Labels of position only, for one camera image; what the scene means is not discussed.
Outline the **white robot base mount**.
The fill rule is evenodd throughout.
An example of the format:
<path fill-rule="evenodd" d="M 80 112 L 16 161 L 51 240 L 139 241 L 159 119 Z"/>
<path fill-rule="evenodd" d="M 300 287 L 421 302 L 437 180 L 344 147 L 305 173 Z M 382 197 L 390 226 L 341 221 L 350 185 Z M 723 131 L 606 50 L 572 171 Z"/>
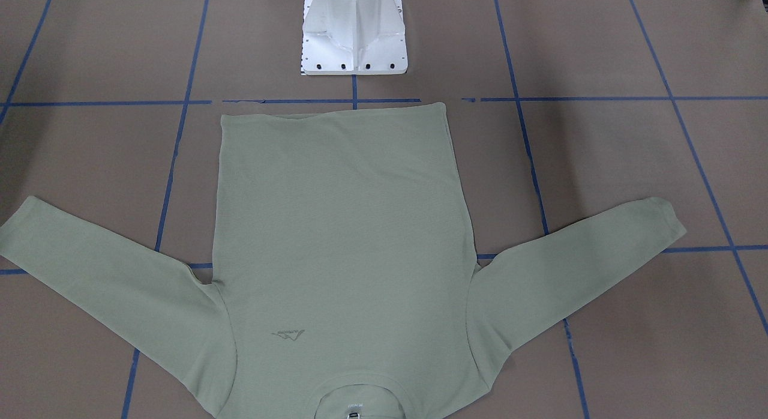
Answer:
<path fill-rule="evenodd" d="M 304 0 L 300 73 L 398 75 L 409 67 L 401 0 Z"/>

